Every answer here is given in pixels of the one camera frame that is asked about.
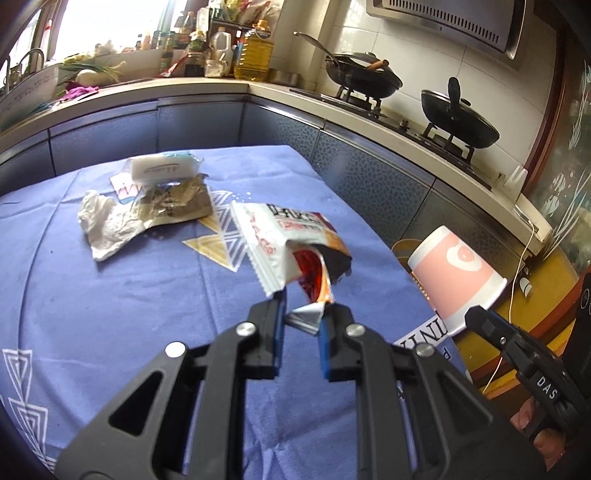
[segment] snack bag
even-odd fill
[[[265,294],[299,280],[310,304],[293,310],[286,322],[315,335],[324,306],[334,302],[330,285],[351,267],[334,227],[321,213],[270,203],[232,202],[230,211]]]

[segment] wok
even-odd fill
[[[388,67],[388,62],[380,62],[373,53],[333,54],[314,37],[300,32],[294,32],[294,35],[326,53],[326,73],[333,82],[345,88],[371,98],[382,99],[402,87],[402,80]]]
[[[421,92],[423,112],[432,124],[474,148],[488,148],[499,140],[497,129],[461,98],[457,78],[449,79],[447,90],[449,96],[431,90]]]

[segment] white cable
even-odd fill
[[[519,258],[519,263],[517,264],[517,271],[515,272],[515,277],[513,278],[513,284],[511,285],[511,301],[509,302],[509,323],[511,323],[511,310],[513,309],[513,295],[515,293],[515,282],[517,281],[517,276],[519,275],[519,270],[521,269],[521,262],[523,262],[523,257],[525,256],[527,249],[530,247],[530,243],[534,239],[534,235],[535,235],[535,227],[532,222],[530,222],[530,227],[531,227],[531,237],[527,241],[527,245],[525,246],[523,253],[521,254],[521,256]],[[484,390],[482,391],[483,395],[486,392],[486,389],[491,386],[492,380],[496,377],[496,374],[498,373],[498,371],[501,367],[502,361],[503,361],[503,357],[499,358],[499,363],[496,366],[495,371],[493,372],[493,374],[491,376],[491,379],[488,381],[488,383],[484,387]]]

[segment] gas stove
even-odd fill
[[[413,130],[408,126],[408,120],[398,122],[385,116],[381,112],[381,100],[371,99],[369,97],[365,99],[357,97],[353,95],[354,92],[344,87],[339,89],[335,97],[300,89],[291,89],[290,91],[327,103],[328,105],[342,108],[349,113],[359,115],[382,127],[388,128],[440,156],[458,170],[476,180],[484,188],[491,190],[491,185],[487,178],[475,170],[470,163],[472,155],[474,155],[474,148],[466,145],[466,152],[462,147],[452,142],[452,135],[439,131],[433,124],[429,124],[423,132]]]

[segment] range hood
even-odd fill
[[[533,0],[367,0],[372,17],[436,30],[497,57],[515,60]]]

